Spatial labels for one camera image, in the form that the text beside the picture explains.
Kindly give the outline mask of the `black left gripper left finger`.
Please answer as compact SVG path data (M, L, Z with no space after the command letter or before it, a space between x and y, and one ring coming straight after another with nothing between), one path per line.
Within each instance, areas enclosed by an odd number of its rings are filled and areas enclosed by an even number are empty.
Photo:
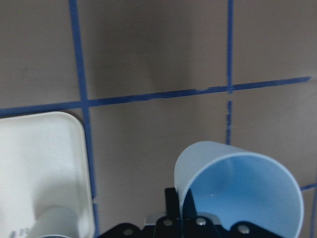
M169 218L178 219L179 218L179 198L174 187L166 188L164 190L165 194L165 206L166 214Z

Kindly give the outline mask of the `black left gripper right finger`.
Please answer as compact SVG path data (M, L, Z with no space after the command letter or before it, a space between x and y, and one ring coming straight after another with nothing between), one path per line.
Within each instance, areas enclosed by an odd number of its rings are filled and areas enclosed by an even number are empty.
M195 201L193 198L192 191L189 189L186 193L183 207L182 207L182 216L184 220L190 220L197 217L197 210L195 206Z

